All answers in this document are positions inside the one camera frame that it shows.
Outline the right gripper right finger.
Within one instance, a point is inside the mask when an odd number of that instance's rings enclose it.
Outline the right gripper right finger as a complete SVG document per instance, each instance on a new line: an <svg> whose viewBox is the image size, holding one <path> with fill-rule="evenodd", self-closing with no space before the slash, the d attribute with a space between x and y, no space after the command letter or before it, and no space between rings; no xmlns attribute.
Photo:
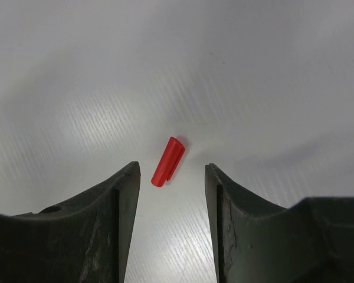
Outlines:
<svg viewBox="0 0 354 283"><path fill-rule="evenodd" d="M354 282L354 198L283 208L205 167L218 282Z"/></svg>

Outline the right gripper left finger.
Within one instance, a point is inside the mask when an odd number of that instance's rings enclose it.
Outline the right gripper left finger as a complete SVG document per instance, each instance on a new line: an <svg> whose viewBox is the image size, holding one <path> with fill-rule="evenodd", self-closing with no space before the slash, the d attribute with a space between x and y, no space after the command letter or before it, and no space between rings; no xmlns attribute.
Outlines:
<svg viewBox="0 0 354 283"><path fill-rule="evenodd" d="M0 282L123 282L139 190L131 162L39 213L0 214Z"/></svg>

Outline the red pen cap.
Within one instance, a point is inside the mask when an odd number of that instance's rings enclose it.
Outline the red pen cap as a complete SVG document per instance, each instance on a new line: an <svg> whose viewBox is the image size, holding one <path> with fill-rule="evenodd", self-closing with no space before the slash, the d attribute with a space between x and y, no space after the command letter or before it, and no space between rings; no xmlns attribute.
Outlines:
<svg viewBox="0 0 354 283"><path fill-rule="evenodd" d="M184 152L185 146L177 138L170 137L151 179L154 186L162 187L171 180Z"/></svg>

